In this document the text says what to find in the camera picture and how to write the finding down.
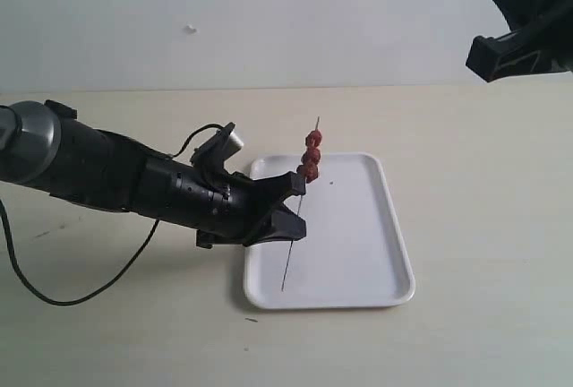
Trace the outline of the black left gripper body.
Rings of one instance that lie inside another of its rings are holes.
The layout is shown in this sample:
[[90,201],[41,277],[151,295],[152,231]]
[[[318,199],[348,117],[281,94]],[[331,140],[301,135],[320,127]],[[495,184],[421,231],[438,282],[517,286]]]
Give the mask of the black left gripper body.
[[254,181],[241,174],[224,174],[215,187],[199,169],[187,168],[175,177],[169,191],[169,221],[202,232],[206,246],[243,245],[257,224],[273,210],[285,207],[284,203],[261,207],[253,198]]

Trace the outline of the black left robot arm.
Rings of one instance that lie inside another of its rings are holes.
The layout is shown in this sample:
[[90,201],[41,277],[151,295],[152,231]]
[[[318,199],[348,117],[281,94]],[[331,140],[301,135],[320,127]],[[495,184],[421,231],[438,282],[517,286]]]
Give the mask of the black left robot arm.
[[226,160],[241,149],[235,126],[210,129],[183,164],[89,127],[61,103],[22,101],[1,108],[1,179],[86,208],[191,228],[202,248],[304,238],[305,221],[285,205],[305,193],[304,179],[292,171],[258,180],[228,173]]

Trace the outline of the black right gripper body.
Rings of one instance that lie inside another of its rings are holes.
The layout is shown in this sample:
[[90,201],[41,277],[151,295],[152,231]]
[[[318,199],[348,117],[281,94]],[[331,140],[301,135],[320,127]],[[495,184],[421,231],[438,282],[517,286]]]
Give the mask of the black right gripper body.
[[466,67],[485,82],[572,71],[572,0],[492,0],[509,33],[473,39]]

